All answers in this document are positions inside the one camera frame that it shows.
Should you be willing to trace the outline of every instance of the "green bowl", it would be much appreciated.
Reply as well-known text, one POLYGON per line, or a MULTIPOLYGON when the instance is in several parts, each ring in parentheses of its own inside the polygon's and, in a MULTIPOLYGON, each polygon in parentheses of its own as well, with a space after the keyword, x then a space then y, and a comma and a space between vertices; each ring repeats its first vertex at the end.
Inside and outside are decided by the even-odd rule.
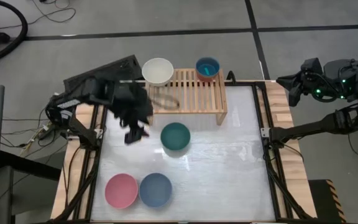
POLYGON ((169 150, 182 150, 190 142, 190 131, 181 123, 170 123, 162 129, 161 142, 169 150))

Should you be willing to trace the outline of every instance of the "pink bowl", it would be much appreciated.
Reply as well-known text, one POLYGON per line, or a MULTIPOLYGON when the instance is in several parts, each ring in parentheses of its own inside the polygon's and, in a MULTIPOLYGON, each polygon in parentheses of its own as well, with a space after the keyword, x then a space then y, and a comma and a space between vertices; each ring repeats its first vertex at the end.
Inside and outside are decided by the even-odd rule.
POLYGON ((137 182, 129 174, 117 174, 107 183, 104 196, 114 208, 129 207, 137 197, 137 182))

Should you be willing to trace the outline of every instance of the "wooden rack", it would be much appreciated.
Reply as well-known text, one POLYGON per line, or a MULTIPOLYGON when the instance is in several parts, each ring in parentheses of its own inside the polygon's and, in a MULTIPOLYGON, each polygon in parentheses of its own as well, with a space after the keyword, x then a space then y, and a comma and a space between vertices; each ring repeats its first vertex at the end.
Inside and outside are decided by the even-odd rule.
POLYGON ((151 86, 146 83, 147 93, 152 101, 173 108, 179 101, 179 108, 166 110, 154 105, 154 114, 216 114, 216 124, 221 125, 227 114, 226 90, 223 71, 220 70, 212 82, 198 80, 196 70, 175 69, 172 80, 166 86, 151 86))

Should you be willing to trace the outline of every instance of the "vacuum hose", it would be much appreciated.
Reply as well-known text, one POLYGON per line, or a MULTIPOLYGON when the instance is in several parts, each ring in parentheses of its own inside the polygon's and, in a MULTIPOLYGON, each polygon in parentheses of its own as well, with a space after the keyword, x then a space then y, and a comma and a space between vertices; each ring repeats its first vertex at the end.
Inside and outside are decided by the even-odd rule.
POLYGON ((23 14, 17 10, 15 7, 13 7, 12 5, 0 1, 0 6, 3 6, 5 8, 10 9, 12 12, 14 12, 20 19, 20 22, 22 23, 22 30, 20 32, 20 34, 3 50, 0 51, 0 58, 6 56, 7 54, 11 53, 17 46, 19 46, 19 44, 21 42, 23 42, 23 40, 25 39, 26 35, 27 35, 27 31, 29 30, 29 25, 27 24, 27 21, 25 19, 25 17, 23 16, 23 14))

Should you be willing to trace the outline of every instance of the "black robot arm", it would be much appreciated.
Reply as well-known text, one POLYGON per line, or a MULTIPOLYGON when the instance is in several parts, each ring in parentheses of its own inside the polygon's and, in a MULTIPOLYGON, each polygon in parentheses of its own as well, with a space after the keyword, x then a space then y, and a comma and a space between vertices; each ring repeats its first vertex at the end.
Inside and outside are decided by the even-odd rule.
MULTIPOLYGON (((321 102, 331 102, 337 98, 348 102, 358 100, 358 61, 336 60, 321 69, 318 58, 305 60, 301 71, 296 75, 280 77, 277 83, 289 91, 289 104, 296 106, 301 94, 311 94, 321 102)), ((349 134, 358 131, 358 103, 328 114, 321 121, 303 124, 292 128, 263 129, 272 145, 282 147, 289 139, 298 139, 318 133, 349 134)))
POLYGON ((148 136, 138 121, 148 124, 148 116, 153 115, 153 107, 147 92, 136 82, 121 83, 119 80, 88 77, 72 90, 52 96, 45 112, 58 129, 68 129, 78 135, 80 143, 90 148, 99 147, 94 130, 84 127, 76 118, 75 110, 79 104, 103 105, 120 119, 120 126, 129 126, 125 143, 138 141, 148 136))

